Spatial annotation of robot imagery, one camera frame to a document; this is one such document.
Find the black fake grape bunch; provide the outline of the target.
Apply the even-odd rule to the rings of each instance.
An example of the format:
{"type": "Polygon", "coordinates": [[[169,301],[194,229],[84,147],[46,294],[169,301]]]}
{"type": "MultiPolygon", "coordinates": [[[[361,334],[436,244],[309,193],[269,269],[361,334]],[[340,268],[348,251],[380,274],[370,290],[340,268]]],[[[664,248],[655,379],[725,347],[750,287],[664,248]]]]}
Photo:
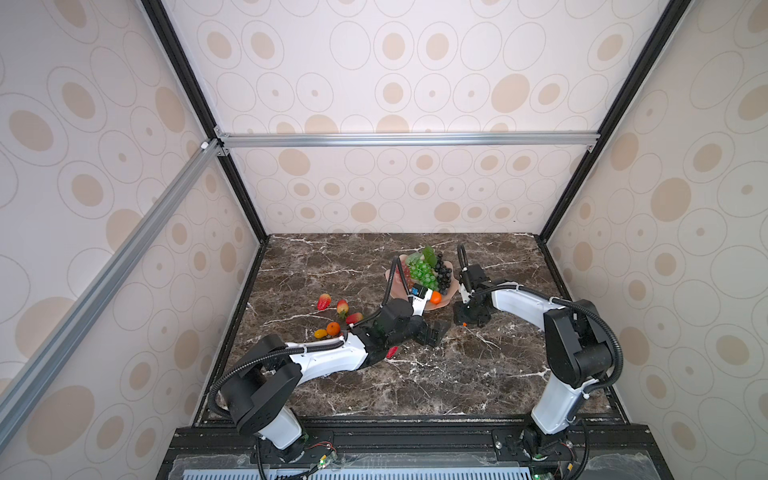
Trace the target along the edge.
{"type": "Polygon", "coordinates": [[[438,291],[441,295],[445,295],[451,287],[453,276],[452,269],[446,265],[442,253],[438,253],[436,256],[434,272],[438,291]]]}

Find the pink scalloped fruit bowl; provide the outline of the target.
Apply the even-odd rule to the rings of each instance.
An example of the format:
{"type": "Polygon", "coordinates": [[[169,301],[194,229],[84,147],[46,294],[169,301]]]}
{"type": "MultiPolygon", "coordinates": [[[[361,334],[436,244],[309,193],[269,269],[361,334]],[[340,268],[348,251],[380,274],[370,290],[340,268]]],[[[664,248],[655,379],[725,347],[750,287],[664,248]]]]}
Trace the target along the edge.
{"type": "MultiPolygon", "coordinates": [[[[405,254],[402,254],[402,255],[399,256],[401,264],[402,263],[406,263],[407,256],[408,255],[405,255],[405,254]]],[[[448,290],[448,292],[445,295],[442,295],[442,301],[439,304],[432,304],[430,302],[429,305],[426,308],[427,311],[431,311],[431,310],[435,310],[435,309],[447,306],[451,302],[451,299],[453,298],[453,296],[459,290],[459,282],[454,277],[452,264],[449,261],[445,260],[445,259],[444,259],[444,261],[445,261],[446,265],[449,268],[452,269],[453,280],[452,280],[452,283],[451,283],[451,287],[450,287],[450,289],[448,290]]],[[[389,292],[386,294],[386,298],[387,299],[399,298],[399,299],[407,300],[409,295],[411,295],[411,294],[410,294],[410,290],[407,290],[405,288],[405,281],[402,280],[402,275],[401,275],[400,268],[396,267],[393,272],[387,271],[385,273],[385,277],[386,277],[387,281],[391,281],[391,286],[389,287],[389,292]]]]}

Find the green fake grape bunch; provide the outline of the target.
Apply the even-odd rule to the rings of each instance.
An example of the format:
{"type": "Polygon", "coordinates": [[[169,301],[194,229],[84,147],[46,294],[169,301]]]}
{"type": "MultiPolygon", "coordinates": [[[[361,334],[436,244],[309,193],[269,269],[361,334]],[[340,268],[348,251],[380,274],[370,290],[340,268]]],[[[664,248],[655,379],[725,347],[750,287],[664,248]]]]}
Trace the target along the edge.
{"type": "Polygon", "coordinates": [[[437,254],[427,245],[406,258],[406,264],[410,272],[410,278],[414,283],[419,283],[433,291],[439,290],[439,282],[436,273],[437,254]]]}

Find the red fake grape bunch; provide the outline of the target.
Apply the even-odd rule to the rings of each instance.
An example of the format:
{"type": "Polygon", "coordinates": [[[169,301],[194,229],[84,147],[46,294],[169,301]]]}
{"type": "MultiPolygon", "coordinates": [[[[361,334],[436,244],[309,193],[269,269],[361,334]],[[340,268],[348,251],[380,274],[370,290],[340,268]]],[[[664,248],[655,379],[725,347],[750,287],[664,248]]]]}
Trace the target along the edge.
{"type": "Polygon", "coordinates": [[[413,280],[411,278],[411,274],[410,274],[410,270],[409,270],[408,265],[406,263],[402,263],[400,271],[401,271],[401,275],[402,275],[402,280],[405,281],[405,288],[407,290],[410,290],[413,287],[414,282],[413,282],[413,280]]]}

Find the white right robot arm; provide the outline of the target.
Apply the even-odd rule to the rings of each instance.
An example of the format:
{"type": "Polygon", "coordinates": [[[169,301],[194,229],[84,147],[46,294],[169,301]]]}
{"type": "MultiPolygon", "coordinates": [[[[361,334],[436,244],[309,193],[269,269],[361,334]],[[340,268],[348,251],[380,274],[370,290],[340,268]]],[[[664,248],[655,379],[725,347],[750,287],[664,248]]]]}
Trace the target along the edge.
{"type": "Polygon", "coordinates": [[[459,292],[462,301],[454,304],[459,325],[484,326],[499,311],[544,332],[550,378],[531,412],[537,432],[554,435],[566,430],[593,391],[609,388],[620,378],[621,344],[593,303],[545,296],[516,282],[462,286],[459,292]]]}

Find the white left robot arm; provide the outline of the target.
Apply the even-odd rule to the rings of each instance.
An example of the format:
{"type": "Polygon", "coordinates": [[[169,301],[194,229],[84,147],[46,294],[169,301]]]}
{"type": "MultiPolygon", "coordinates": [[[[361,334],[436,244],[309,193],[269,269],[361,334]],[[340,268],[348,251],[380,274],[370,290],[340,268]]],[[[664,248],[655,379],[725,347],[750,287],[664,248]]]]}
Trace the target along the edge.
{"type": "Polygon", "coordinates": [[[448,322],[430,325],[407,300],[394,299],[339,336],[311,343],[263,337],[210,387],[208,408],[234,423],[239,434],[268,440],[281,452],[300,449],[305,429],[287,403],[311,380],[373,366],[408,341],[440,345],[448,322]]]}

